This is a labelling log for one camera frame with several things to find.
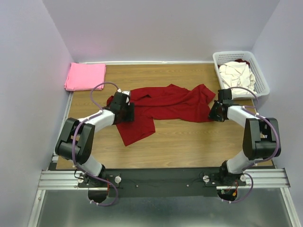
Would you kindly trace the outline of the red t shirt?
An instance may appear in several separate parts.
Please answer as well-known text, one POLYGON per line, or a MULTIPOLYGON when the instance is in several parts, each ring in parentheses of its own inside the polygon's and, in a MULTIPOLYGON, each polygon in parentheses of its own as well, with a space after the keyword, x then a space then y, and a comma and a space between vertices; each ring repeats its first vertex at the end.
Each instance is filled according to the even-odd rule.
POLYGON ((156 132, 154 120, 209 122, 209 104, 214 98, 215 93, 204 84, 192 90, 173 84, 133 89, 134 121, 122 122, 116 127, 124 145, 129 146, 156 132))

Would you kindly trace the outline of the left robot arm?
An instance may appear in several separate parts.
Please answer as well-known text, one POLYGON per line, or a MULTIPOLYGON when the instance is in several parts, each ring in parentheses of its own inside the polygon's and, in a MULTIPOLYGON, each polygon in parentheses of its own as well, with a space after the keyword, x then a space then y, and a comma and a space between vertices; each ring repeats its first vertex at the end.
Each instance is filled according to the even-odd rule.
POLYGON ((89 177, 89 182, 99 187, 106 179, 105 166, 92 155, 95 133, 111 125, 134 121, 134 103, 131 92, 118 90, 112 101, 93 115, 85 118, 68 118, 55 146, 55 153, 73 163, 76 169, 89 177))

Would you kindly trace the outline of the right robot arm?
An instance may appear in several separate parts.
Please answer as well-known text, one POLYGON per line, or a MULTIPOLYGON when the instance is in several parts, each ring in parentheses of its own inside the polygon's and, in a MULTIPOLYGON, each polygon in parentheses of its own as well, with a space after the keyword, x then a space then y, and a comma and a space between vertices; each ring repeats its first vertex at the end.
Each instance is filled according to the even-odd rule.
POLYGON ((213 186, 228 186, 244 176, 248 168, 272 160, 281 154, 278 121, 252 113, 246 106, 235 104, 232 90, 218 90, 218 99, 209 113, 209 119, 224 122, 232 120, 244 128, 242 150, 222 163, 218 173, 204 174, 203 181, 213 186))

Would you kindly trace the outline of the cream white t shirt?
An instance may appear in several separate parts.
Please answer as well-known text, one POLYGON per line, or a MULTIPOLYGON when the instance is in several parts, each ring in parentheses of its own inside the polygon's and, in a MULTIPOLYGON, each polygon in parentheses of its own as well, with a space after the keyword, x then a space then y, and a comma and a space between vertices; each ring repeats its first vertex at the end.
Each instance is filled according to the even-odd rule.
POLYGON ((218 66, 219 75, 225 89, 231 87, 243 87, 244 89, 233 88, 232 95, 251 95, 247 90, 254 94, 256 77, 246 63, 230 61, 218 66))

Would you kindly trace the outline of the white plastic basket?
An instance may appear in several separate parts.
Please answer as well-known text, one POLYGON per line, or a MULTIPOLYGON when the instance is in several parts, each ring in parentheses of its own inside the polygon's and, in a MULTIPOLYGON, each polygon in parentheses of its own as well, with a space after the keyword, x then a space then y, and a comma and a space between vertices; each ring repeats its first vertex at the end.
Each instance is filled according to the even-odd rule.
MULTIPOLYGON (((223 65, 224 63, 235 61, 236 59, 243 59, 245 61, 250 62, 250 69, 254 73, 256 77, 256 83, 255 83, 255 91, 256 96, 266 96, 269 94, 269 86, 264 78, 264 75, 257 63, 257 60, 255 59, 254 55, 251 52, 248 51, 224 51, 224 52, 215 52, 213 54, 213 60, 214 60, 214 68, 216 75, 218 77, 218 81, 220 84, 221 89, 224 89, 222 79, 219 75, 219 65, 223 65)), ((232 96, 234 99, 252 99, 254 96, 251 95, 234 95, 232 96)))

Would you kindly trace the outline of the folded pink t shirt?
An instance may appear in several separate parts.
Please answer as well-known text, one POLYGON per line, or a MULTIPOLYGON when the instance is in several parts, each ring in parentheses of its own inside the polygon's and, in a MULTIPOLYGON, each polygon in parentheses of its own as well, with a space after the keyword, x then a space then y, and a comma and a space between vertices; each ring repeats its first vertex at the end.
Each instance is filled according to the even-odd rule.
POLYGON ((88 91, 105 81, 106 65, 72 63, 64 84, 66 91, 88 91))

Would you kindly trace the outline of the dark red shirt in basket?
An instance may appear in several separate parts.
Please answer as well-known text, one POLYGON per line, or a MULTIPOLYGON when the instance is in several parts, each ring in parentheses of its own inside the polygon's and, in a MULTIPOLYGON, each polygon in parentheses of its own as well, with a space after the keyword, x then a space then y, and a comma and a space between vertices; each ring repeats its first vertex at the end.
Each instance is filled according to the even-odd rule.
POLYGON ((248 67, 250 67, 250 62, 249 61, 245 61, 243 59, 236 59, 235 62, 238 62, 238 63, 246 63, 248 65, 248 67))

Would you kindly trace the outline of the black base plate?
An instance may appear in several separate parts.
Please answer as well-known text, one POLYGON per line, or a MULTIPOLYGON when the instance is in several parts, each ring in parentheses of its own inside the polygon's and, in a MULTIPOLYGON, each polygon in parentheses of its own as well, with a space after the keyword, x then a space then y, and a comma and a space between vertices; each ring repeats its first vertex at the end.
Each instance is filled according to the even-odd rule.
POLYGON ((78 186, 89 189, 89 198, 227 196, 234 200, 244 174, 230 174, 225 168, 107 169, 105 182, 80 174, 78 186))

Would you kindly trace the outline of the aluminium frame rail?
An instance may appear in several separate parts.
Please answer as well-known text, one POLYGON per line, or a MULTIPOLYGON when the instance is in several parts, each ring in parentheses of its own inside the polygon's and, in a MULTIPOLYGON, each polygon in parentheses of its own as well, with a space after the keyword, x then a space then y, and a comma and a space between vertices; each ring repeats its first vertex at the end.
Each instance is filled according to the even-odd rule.
MULTIPOLYGON (((125 146, 114 126, 97 133, 93 155, 107 168, 217 167, 242 147, 243 128, 226 121, 155 122, 156 132, 125 146)), ((120 198, 108 207, 90 204, 69 161, 57 158, 41 173, 32 227, 298 227, 284 169, 267 162, 252 169, 254 188, 244 201, 217 197, 120 198)))

